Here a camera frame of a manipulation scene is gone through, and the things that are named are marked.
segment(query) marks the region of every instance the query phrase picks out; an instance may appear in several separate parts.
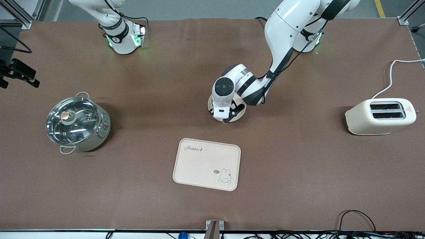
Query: rabbit cartoon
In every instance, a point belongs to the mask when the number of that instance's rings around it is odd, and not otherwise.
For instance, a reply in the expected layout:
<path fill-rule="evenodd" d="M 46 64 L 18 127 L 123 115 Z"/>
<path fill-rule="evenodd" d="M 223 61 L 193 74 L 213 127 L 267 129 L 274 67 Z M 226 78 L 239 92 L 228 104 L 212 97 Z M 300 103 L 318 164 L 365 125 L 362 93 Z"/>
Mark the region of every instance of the rabbit cartoon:
<path fill-rule="evenodd" d="M 232 183 L 232 176 L 230 175 L 230 169 L 221 170 L 219 182 Z"/>

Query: pot handle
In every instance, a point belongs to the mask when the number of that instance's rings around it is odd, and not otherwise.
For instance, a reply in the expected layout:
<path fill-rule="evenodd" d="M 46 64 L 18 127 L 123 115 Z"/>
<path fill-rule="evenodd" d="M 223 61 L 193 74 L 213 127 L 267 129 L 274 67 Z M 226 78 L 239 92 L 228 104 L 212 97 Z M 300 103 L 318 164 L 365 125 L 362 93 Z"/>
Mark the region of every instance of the pot handle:
<path fill-rule="evenodd" d="M 88 95 L 88 93 L 87 93 L 87 92 L 85 92 L 85 91 L 79 92 L 77 95 L 75 95 L 75 97 L 78 97 L 78 96 L 80 96 L 80 95 L 82 95 L 82 94 L 86 94 L 86 95 L 87 95 L 87 99 L 90 99 L 90 96 L 89 96 L 89 95 Z"/>
<path fill-rule="evenodd" d="M 70 149 L 72 149 L 70 152 L 68 152 L 68 153 L 65 153 L 64 151 L 63 151 L 63 149 L 64 148 L 70 148 Z M 77 149 L 77 146 L 72 146 L 72 147 L 69 147 L 69 146 L 63 146 L 63 145 L 61 145 L 61 146 L 59 146 L 59 151 L 62 153 L 62 154 L 65 154 L 65 155 L 67 155 L 67 154 L 72 154 L 75 150 Z"/>

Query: stainless steel pot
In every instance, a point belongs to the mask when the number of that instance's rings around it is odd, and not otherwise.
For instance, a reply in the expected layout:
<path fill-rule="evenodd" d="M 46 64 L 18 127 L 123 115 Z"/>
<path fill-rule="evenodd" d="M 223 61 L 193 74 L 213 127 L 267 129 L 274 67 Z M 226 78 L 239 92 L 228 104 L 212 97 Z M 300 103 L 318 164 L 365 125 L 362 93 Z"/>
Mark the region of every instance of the stainless steel pot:
<path fill-rule="evenodd" d="M 49 139 L 59 144 L 62 154 L 85 152 L 103 143 L 111 129 L 111 120 L 102 107 L 94 103 L 87 92 L 59 102 L 47 116 Z"/>

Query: black cable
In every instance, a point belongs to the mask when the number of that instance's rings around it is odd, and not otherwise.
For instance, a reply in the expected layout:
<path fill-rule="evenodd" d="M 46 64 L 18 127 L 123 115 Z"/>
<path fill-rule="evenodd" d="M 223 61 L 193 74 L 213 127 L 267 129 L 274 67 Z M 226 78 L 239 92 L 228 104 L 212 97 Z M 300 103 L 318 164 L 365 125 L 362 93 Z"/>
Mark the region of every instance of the black cable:
<path fill-rule="evenodd" d="M 109 232 L 106 234 L 105 239 L 111 239 L 112 234 L 113 234 L 113 231 L 109 231 Z"/>
<path fill-rule="evenodd" d="M 401 231 L 400 233 L 402 233 L 404 236 L 406 236 L 406 239 L 410 239 L 410 238 L 415 238 L 415 236 L 412 234 L 411 236 L 409 236 L 407 233 L 405 233 L 404 231 Z"/>
<path fill-rule="evenodd" d="M 346 239 L 354 239 L 354 234 L 356 233 L 356 231 L 353 231 L 353 233 L 351 233 L 351 238 L 349 238 L 350 236 L 347 236 Z"/>
<path fill-rule="evenodd" d="M 262 77 L 260 77 L 260 78 L 258 78 L 259 80 L 261 80 L 261 79 L 263 79 L 264 77 L 266 77 L 266 75 L 267 75 L 267 73 L 265 73 Z"/>
<path fill-rule="evenodd" d="M 318 18 L 318 19 L 316 19 L 316 20 L 314 20 L 314 21 L 310 22 L 310 23 L 309 23 L 309 24 L 307 24 L 306 26 L 309 26 L 309 25 L 311 25 L 311 24 L 313 24 L 313 23 L 317 22 L 318 20 L 320 20 L 320 18 Z"/>
<path fill-rule="evenodd" d="M 280 237 L 280 239 L 287 239 L 288 237 L 290 237 L 291 235 L 287 235 L 287 234 L 284 234 L 284 235 L 282 235 L 281 237 Z"/>
<path fill-rule="evenodd" d="M 325 28 L 327 23 L 328 23 L 328 21 L 325 22 L 325 24 L 323 25 L 321 30 L 323 30 L 323 28 Z M 284 70 L 286 70 L 288 67 L 290 67 L 291 64 L 295 61 L 295 59 L 307 48 L 308 45 L 309 45 L 309 43 L 307 43 L 307 45 L 304 46 L 304 48 L 300 52 L 298 52 L 298 54 L 292 59 L 292 61 L 287 66 L 285 66 L 285 68 L 283 68 L 283 70 L 281 72 L 279 72 L 277 75 L 280 75 Z"/>
<path fill-rule="evenodd" d="M 301 234 L 301 235 L 304 235 L 304 236 L 306 236 L 307 237 L 307 239 L 311 239 L 311 237 L 309 237 L 307 234 L 305 234 L 304 232 L 298 232 L 298 234 Z"/>
<path fill-rule="evenodd" d="M 264 239 L 258 233 L 254 233 L 254 236 L 247 236 L 244 239 Z"/>
<path fill-rule="evenodd" d="M 17 49 L 17 48 L 14 48 L 14 47 L 10 47 L 10 46 L 0 46 L 1 49 L 19 51 L 19 52 L 23 52 L 23 53 L 32 53 L 32 50 L 27 45 L 25 45 L 25 43 L 23 43 L 21 40 L 19 40 L 17 37 L 15 37 L 14 35 L 12 35 L 12 33 L 10 33 L 8 30 L 4 29 L 4 27 L 2 27 L 2 26 L 0 26 L 0 29 L 2 29 L 5 33 L 7 33 L 13 39 L 15 39 L 16 41 L 18 41 L 19 43 L 21 43 L 21 45 L 23 45 L 25 48 L 27 48 L 27 51 L 21 50 L 21 49 Z"/>
<path fill-rule="evenodd" d="M 392 231 L 387 231 L 387 232 L 383 232 L 383 233 L 384 233 L 384 235 L 395 236 L 397 238 L 403 239 L 403 236 L 401 236 L 401 235 L 398 234 L 398 233 L 401 233 L 401 232 L 395 233 L 395 232 L 392 232 Z"/>
<path fill-rule="evenodd" d="M 166 232 L 167 235 L 169 235 L 170 237 L 173 237 L 171 234 L 169 234 L 168 232 Z M 175 237 L 173 237 L 174 239 L 177 239 Z"/>
<path fill-rule="evenodd" d="M 332 231 L 332 230 L 323 231 L 322 233 L 320 233 L 320 234 L 316 237 L 316 239 L 321 239 L 323 235 L 328 234 L 328 233 L 332 233 L 332 232 L 335 232 L 335 231 Z"/>
<path fill-rule="evenodd" d="M 354 231 L 353 233 L 352 233 L 352 235 L 353 235 L 353 238 L 355 238 L 355 237 L 357 237 L 357 238 L 365 238 L 365 235 L 363 235 L 363 233 L 361 233 L 361 232 L 356 232 L 356 231 Z"/>
<path fill-rule="evenodd" d="M 264 20 L 264 21 L 267 21 L 268 19 L 267 18 L 265 18 L 265 17 L 256 17 L 256 18 L 254 18 L 254 19 L 262 19 L 262 20 Z"/>
<path fill-rule="evenodd" d="M 105 1 L 105 3 L 108 5 L 108 7 L 109 7 L 112 11 L 114 11 L 115 13 L 117 13 L 118 15 L 120 15 L 121 17 L 123 17 L 123 18 L 127 18 L 127 19 L 145 19 L 145 20 L 146 20 L 146 27 L 148 26 L 148 24 L 149 24 L 149 20 L 148 20 L 146 17 L 129 17 L 129 16 L 126 16 L 124 13 L 119 12 L 119 11 L 117 11 L 115 8 L 113 8 L 113 7 L 109 4 L 109 2 L 108 2 L 107 0 L 104 0 L 104 1 Z"/>
<path fill-rule="evenodd" d="M 341 228 L 342 228 L 342 225 L 343 225 L 343 219 L 344 219 L 344 216 L 345 216 L 347 213 L 350 213 L 350 212 L 356 212 L 356 213 L 360 213 L 360 214 L 363 214 L 364 216 L 366 216 L 366 217 L 369 219 L 369 221 L 372 223 L 372 225 L 373 225 L 373 231 L 374 231 L 374 232 L 376 232 L 375 224 L 373 223 L 372 219 L 371 219 L 368 215 L 366 215 L 366 213 L 361 212 L 361 211 L 359 211 L 359 210 L 348 210 L 348 211 L 344 212 L 344 214 L 342 214 L 342 216 L 341 216 L 341 220 L 340 220 L 340 227 L 339 227 L 339 229 L 338 229 L 338 234 L 339 234 L 339 233 L 341 233 Z"/>
<path fill-rule="evenodd" d="M 282 239 L 282 238 L 279 238 L 278 236 L 279 235 L 276 235 L 276 234 L 270 234 L 270 239 Z"/>
<path fill-rule="evenodd" d="M 371 236 L 375 236 L 375 237 L 380 237 L 380 238 L 388 238 L 388 239 L 402 239 L 399 237 L 393 237 L 393 236 L 384 236 L 384 235 L 379 235 L 379 234 L 370 234 Z"/>
<path fill-rule="evenodd" d="M 287 234 L 289 234 L 289 235 L 291 235 L 291 236 L 295 237 L 296 239 L 303 239 L 303 237 L 302 237 L 302 236 L 300 236 L 300 235 L 298 235 L 298 234 L 296 234 L 296 233 L 287 233 Z"/>

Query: green led light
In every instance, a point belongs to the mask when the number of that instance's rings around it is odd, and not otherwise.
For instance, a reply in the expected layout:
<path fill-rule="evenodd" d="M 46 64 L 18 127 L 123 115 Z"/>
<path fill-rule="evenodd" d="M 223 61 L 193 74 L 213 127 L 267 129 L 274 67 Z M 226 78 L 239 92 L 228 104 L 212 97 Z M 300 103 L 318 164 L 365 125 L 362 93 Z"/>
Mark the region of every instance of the green led light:
<path fill-rule="evenodd" d="M 108 40 L 108 42 L 109 42 L 109 46 L 110 46 L 110 47 L 113 47 L 113 46 L 112 46 L 112 43 L 111 43 L 111 40 L 109 39 L 109 37 L 108 37 L 108 36 L 106 36 L 106 39 L 107 39 L 107 40 Z"/>
<path fill-rule="evenodd" d="M 141 43 L 140 43 L 140 37 L 138 37 L 138 36 L 134 36 L 134 35 L 131 35 L 132 36 L 132 39 L 133 39 L 133 41 L 134 41 L 134 44 L 136 45 L 136 46 L 140 46 L 141 45 Z"/>
<path fill-rule="evenodd" d="M 319 41 L 320 41 L 320 37 L 321 37 L 321 36 L 322 36 L 322 34 L 320 33 L 320 34 L 319 34 L 319 36 L 317 37 L 316 45 L 317 45 L 317 44 L 319 44 Z"/>

